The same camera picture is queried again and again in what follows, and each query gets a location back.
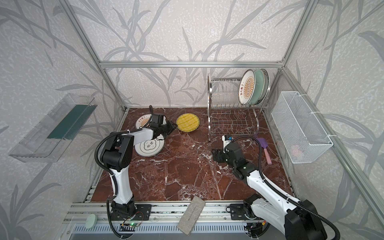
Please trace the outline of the yellow green woven plate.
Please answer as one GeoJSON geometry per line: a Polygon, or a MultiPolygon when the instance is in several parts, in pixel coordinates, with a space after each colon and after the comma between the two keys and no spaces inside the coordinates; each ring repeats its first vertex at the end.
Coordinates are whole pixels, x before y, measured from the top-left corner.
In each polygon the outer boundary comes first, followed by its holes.
{"type": "Polygon", "coordinates": [[[200,126],[200,119],[195,114],[183,114],[177,118],[176,124],[180,131],[189,133],[200,126]]]}

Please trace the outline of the dark green rimmed white plate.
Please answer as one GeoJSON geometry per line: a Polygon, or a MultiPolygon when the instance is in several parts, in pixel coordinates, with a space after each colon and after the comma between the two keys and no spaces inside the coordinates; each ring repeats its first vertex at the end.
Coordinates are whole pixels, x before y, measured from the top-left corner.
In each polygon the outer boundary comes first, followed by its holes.
{"type": "Polygon", "coordinates": [[[257,104],[260,104],[261,102],[264,101],[264,99],[266,98],[266,95],[268,93],[268,91],[270,90],[270,79],[269,79],[269,74],[267,72],[266,69],[261,69],[261,71],[263,72],[263,75],[264,75],[264,86],[263,86],[263,91],[262,91],[262,95],[260,96],[257,104]]]}

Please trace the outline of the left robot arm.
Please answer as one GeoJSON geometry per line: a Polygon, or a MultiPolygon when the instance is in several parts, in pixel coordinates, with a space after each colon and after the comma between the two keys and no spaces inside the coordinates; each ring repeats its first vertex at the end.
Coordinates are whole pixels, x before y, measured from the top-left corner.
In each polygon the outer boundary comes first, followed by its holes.
{"type": "Polygon", "coordinates": [[[107,200],[107,207],[111,207],[108,209],[109,219],[111,214],[129,219],[138,212],[129,186],[129,165],[134,147],[159,136],[166,138],[177,128],[177,124],[165,115],[155,114],[153,107],[149,108],[152,116],[143,127],[133,131],[111,132],[95,149],[95,162],[110,175],[113,186],[113,197],[107,200]]]}

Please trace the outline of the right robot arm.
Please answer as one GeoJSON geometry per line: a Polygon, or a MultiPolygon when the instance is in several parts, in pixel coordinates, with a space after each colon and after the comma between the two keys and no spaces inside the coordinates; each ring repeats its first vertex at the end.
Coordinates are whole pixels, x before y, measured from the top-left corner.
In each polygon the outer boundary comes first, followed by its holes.
{"type": "Polygon", "coordinates": [[[264,175],[261,153],[257,165],[247,161],[238,140],[240,137],[223,135],[223,148],[213,149],[212,154],[215,162],[226,163],[238,180],[257,192],[244,200],[247,218],[265,220],[284,234],[287,240],[326,240],[325,225],[334,231],[335,240],[341,238],[339,229],[319,215],[310,201],[293,197],[264,175]]]}

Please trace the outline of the light green flower plate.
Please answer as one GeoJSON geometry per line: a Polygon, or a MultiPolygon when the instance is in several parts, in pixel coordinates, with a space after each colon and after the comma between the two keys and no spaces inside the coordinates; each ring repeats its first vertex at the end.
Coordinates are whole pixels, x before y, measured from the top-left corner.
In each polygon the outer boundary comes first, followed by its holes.
{"type": "Polygon", "coordinates": [[[250,105],[255,105],[259,101],[259,98],[263,93],[264,84],[265,84],[265,77],[262,69],[254,71],[254,75],[255,75],[255,89],[249,101],[250,105]]]}

